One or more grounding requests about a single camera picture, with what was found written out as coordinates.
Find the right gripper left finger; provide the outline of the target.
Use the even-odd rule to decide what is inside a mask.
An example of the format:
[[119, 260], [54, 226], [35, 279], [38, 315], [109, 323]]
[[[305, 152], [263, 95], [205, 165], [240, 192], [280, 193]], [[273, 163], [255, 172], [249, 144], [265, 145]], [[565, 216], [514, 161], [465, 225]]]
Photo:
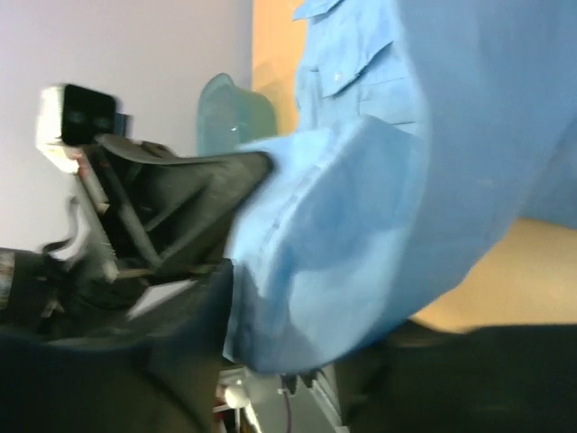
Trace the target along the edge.
[[234, 268], [97, 336], [42, 342], [1, 332], [4, 432], [207, 432]]

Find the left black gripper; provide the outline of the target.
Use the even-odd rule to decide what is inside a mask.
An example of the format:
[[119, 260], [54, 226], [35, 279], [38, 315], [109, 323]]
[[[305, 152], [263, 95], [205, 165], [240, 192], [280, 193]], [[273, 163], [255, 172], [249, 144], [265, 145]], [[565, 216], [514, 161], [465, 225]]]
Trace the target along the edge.
[[111, 134], [78, 164], [68, 235], [1, 251], [4, 327], [79, 333], [130, 309], [149, 271], [182, 275], [219, 259], [237, 211], [274, 169], [266, 152], [157, 156]]

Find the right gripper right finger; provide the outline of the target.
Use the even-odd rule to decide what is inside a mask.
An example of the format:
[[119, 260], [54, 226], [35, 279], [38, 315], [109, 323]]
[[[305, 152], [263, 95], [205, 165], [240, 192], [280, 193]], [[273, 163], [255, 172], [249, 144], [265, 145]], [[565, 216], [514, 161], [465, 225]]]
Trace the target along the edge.
[[574, 432], [576, 327], [408, 321], [335, 364], [352, 432]]

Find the light blue long sleeve shirt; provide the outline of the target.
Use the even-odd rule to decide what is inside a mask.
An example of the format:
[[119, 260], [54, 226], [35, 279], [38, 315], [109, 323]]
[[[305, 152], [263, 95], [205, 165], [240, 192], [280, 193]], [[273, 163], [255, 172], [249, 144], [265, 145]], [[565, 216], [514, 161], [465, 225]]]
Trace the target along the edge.
[[518, 217], [576, 225], [573, 1], [306, 1], [298, 127], [230, 235], [225, 355], [301, 373], [463, 280]]

